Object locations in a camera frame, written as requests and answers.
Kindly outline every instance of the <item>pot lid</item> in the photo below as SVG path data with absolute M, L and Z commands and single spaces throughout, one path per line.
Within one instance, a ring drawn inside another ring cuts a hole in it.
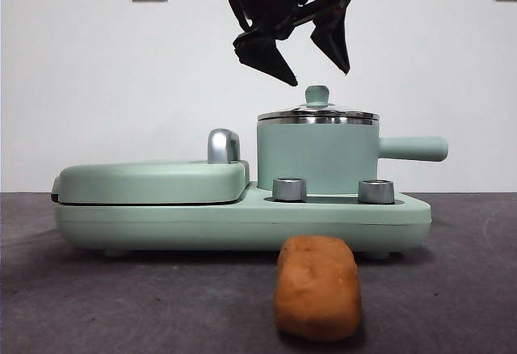
M 327 86 L 309 86 L 305 91 L 305 103 L 288 110 L 261 114 L 258 120 L 272 120 L 284 117 L 346 117 L 365 120 L 379 120 L 377 114 L 342 110 L 333 103 L 329 103 L 329 89 Z

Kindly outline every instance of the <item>brown bread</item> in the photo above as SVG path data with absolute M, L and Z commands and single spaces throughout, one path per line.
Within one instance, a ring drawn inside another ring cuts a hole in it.
M 278 258 L 276 326 L 317 342 L 353 335 L 361 317 L 354 255 L 338 238 L 288 239 Z

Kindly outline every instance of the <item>appliance foot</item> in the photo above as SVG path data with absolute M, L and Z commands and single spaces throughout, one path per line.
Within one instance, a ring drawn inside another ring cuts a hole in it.
M 388 251 L 367 251 L 364 253 L 364 257 L 367 259 L 388 259 Z
M 131 251 L 118 251 L 116 249 L 104 249 L 104 257 L 119 258 L 130 255 Z

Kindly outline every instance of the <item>appliance base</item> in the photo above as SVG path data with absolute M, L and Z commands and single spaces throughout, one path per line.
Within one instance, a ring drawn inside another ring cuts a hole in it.
M 130 251 L 279 251 L 299 234 L 342 238 L 373 258 L 422 244 L 431 226 L 429 204 L 402 194 L 395 194 L 397 204 L 360 204 L 356 197 L 281 203 L 250 183 L 231 204 L 57 204 L 56 220 L 71 243 L 113 257 Z

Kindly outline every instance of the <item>pot lid knob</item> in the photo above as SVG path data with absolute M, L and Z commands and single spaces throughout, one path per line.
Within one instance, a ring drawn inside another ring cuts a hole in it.
M 327 86 L 309 86 L 305 91 L 305 101 L 307 107 L 327 107 L 329 106 L 329 88 Z

